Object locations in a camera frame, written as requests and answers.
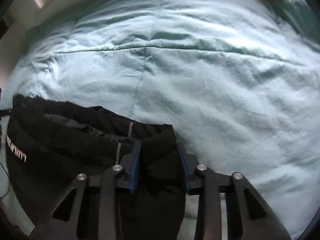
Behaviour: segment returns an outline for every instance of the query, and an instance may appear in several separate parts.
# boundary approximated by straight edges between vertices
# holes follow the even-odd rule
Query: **bed sheet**
[[[97,0],[28,33],[1,104],[22,93],[172,124],[201,163],[242,172],[296,239],[320,205],[316,31],[304,0]],[[3,201],[30,233],[12,190]],[[193,239],[196,209],[188,197],[178,239]]]

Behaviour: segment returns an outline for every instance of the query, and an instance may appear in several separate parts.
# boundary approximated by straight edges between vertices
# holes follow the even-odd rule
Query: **metal bolt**
[[[233,174],[233,177],[234,177],[235,179],[242,179],[242,178],[243,178],[243,175],[242,175],[240,172],[235,172],[235,173]]]
[[[122,171],[123,167],[120,164],[112,166],[112,169],[114,171]]]
[[[85,180],[87,178],[87,175],[84,173],[80,173],[77,175],[77,180]]]
[[[207,166],[204,164],[197,165],[197,170],[199,171],[205,171],[207,169]]]

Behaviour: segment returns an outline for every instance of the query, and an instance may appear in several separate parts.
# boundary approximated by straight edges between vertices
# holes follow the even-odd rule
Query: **black cable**
[[[2,163],[1,163],[1,162],[0,162],[0,165],[1,165],[1,167],[3,168],[3,170],[4,170],[5,174],[7,174],[7,177],[8,177],[8,180],[9,180],[9,187],[8,187],[7,192],[6,192],[6,193],[4,193],[4,195],[0,197],[0,199],[3,199],[3,198],[4,198],[5,196],[7,196],[7,195],[8,195],[8,193],[10,192],[10,189],[11,189],[11,181],[10,181],[9,174],[7,173],[7,171],[5,170],[5,168],[4,168],[4,166],[2,165]]]

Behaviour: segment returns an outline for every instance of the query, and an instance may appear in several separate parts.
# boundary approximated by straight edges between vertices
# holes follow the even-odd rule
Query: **duvet seam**
[[[151,31],[150,31],[150,38],[149,38],[149,41],[151,41],[153,28],[155,27],[155,25],[156,25],[156,23],[157,23],[157,21],[159,20],[159,17],[160,17],[160,12],[161,12],[161,3],[162,3],[162,0],[160,0],[160,3],[159,3],[158,16],[157,16],[157,18],[156,18],[156,20],[155,20],[155,22],[154,22],[154,24],[153,24],[153,26],[152,26],[152,28],[151,28]]]
[[[144,62],[143,62],[143,69],[145,68],[145,65],[146,65],[146,50],[147,48],[144,47]],[[133,114],[133,108],[134,108],[134,105],[136,104],[136,101],[137,101],[137,93],[138,93],[138,87],[142,81],[142,75],[143,75],[144,71],[141,71],[141,76],[140,76],[140,79],[138,81],[138,84],[136,86],[136,91],[135,91],[135,94],[134,94],[134,98],[133,98],[133,101],[132,101],[132,107],[131,107],[131,111],[130,111],[130,117],[132,117],[132,114]]]
[[[125,50],[125,49],[145,49],[145,48],[196,50],[196,51],[208,51],[208,52],[217,52],[217,53],[220,52],[220,53],[226,53],[226,54],[230,53],[230,54],[237,54],[237,55],[255,57],[255,58],[260,58],[260,59],[273,60],[273,61],[277,61],[277,62],[288,63],[288,64],[295,65],[295,66],[305,67],[305,65],[303,65],[303,64],[296,63],[296,62],[290,62],[287,60],[280,60],[280,59],[274,59],[274,58],[268,58],[268,57],[259,57],[256,55],[242,54],[242,53],[232,52],[232,51],[208,50],[208,49],[189,49],[189,48],[161,48],[161,47],[156,47],[156,46],[141,46],[141,47],[132,47],[132,48],[123,48],[123,49],[78,50],[78,51],[54,52],[52,54],[55,55],[55,54],[70,54],[70,53],[77,53],[77,52],[104,52],[104,51],[108,52],[108,51],[120,51],[120,50]]]
[[[76,24],[78,23],[78,21],[79,21],[79,17],[77,18],[77,20],[76,20],[76,22],[75,22],[75,25],[73,25],[73,27],[72,27],[72,30],[71,30],[71,32],[70,32],[70,34],[69,34],[69,37],[68,37],[68,40],[70,39],[70,37],[71,37],[71,35],[72,35],[72,32],[73,32],[73,30],[75,29]]]

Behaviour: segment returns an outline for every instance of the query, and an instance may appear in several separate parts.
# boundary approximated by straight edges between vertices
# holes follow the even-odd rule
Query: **white lettering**
[[[24,162],[27,161],[27,155],[25,153],[23,153],[21,150],[19,150],[11,141],[11,139],[9,138],[9,136],[7,135],[7,143],[8,146],[11,150],[11,152],[17,156],[20,160],[22,160],[24,158]]]

